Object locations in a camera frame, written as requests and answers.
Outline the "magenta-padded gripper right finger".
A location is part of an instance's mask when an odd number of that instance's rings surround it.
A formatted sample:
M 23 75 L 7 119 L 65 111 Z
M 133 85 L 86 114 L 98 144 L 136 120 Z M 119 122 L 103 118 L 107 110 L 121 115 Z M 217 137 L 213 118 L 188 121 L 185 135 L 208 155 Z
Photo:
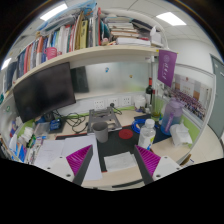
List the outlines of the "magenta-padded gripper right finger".
M 170 157 L 160 157 L 138 145 L 134 146 L 134 156 L 145 185 L 181 170 Z

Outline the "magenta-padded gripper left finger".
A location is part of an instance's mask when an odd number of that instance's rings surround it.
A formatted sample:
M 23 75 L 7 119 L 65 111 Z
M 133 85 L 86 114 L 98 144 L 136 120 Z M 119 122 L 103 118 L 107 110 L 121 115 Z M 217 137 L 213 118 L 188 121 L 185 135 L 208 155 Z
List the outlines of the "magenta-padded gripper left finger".
M 46 167 L 46 170 L 81 186 L 92 156 L 93 146 L 85 146 L 66 157 L 58 157 Z

